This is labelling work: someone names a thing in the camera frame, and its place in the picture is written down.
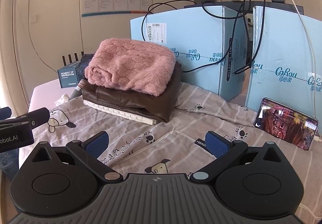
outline light blue box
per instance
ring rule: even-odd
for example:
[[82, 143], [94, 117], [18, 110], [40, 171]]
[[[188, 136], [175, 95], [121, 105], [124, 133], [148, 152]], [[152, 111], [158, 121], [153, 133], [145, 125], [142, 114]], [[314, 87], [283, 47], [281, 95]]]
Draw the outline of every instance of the light blue box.
[[[237, 12], [223, 6], [206, 9], [217, 16], [235, 17]], [[143, 17], [131, 20], [131, 36], [143, 40]], [[228, 50], [234, 20], [212, 17], [201, 7], [166, 11], [149, 15], [144, 21], [146, 41], [170, 48], [182, 64], [183, 71], [219, 61]], [[240, 94], [244, 73], [234, 72], [245, 65], [247, 39], [243, 18], [236, 23], [232, 50], [220, 65], [212, 65], [183, 73], [182, 81], [220, 95], [226, 101]]]
[[[263, 7], [254, 8], [254, 47], [258, 45]], [[257, 111], [263, 98], [269, 98], [322, 121], [321, 35], [322, 22], [302, 16], [316, 55], [317, 83], [314, 86], [313, 55], [301, 20], [296, 13], [265, 9], [264, 31], [258, 55], [251, 70], [246, 106]]]

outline triangular cutout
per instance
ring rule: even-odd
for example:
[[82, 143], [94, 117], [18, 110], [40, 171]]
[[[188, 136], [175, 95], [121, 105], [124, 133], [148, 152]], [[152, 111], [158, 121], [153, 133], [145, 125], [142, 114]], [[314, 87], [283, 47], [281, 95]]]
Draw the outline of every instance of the triangular cutout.
[[38, 161], [49, 161], [50, 156], [46, 150], [46, 148], [40, 148], [39, 151], [37, 152], [36, 156], [33, 158], [33, 162], [38, 162]]
[[277, 155], [276, 151], [273, 148], [268, 148], [263, 160], [281, 162], [280, 157]]

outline smartphone screen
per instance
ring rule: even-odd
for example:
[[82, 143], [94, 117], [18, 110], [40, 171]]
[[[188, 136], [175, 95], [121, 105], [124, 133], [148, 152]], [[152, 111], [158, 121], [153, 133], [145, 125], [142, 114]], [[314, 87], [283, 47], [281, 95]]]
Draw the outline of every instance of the smartphone screen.
[[297, 147], [308, 150], [318, 129], [318, 120], [264, 98], [254, 126]]

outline pink knit sweater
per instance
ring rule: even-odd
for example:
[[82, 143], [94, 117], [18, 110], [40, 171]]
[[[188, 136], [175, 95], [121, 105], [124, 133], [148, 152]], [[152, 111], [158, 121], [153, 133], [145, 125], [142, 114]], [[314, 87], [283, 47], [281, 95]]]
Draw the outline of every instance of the pink knit sweater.
[[111, 38], [102, 41], [85, 69], [90, 84], [159, 96], [169, 82], [174, 53], [151, 42]]

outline brown leather garment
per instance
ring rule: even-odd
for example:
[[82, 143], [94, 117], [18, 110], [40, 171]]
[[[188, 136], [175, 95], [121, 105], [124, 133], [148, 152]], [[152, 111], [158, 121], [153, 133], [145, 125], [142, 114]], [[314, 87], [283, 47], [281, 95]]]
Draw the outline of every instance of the brown leather garment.
[[181, 75], [181, 64], [176, 62], [165, 91], [158, 97], [131, 90], [109, 89], [89, 82], [83, 87], [82, 95], [84, 100], [98, 105], [168, 122], [177, 98]]

